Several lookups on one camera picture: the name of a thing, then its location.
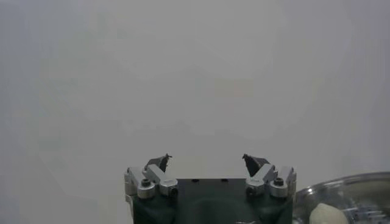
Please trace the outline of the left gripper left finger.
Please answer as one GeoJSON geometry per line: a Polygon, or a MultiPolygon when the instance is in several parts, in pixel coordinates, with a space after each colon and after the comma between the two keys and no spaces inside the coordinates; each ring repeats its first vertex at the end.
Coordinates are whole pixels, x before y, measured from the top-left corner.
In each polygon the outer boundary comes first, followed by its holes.
{"type": "Polygon", "coordinates": [[[128,167],[124,172],[124,192],[126,197],[138,197],[142,200],[153,198],[157,194],[174,198],[179,193],[178,180],[166,174],[171,155],[166,154],[150,159],[142,167],[128,167]]]}

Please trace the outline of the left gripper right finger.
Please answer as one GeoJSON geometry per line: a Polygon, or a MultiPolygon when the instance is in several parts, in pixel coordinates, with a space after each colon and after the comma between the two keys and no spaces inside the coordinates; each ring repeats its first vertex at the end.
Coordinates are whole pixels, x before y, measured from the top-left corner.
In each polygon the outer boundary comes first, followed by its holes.
{"type": "Polygon", "coordinates": [[[243,155],[249,177],[245,180],[246,194],[258,197],[268,191],[274,198],[294,197],[296,171],[291,166],[276,168],[265,158],[243,155]]]}

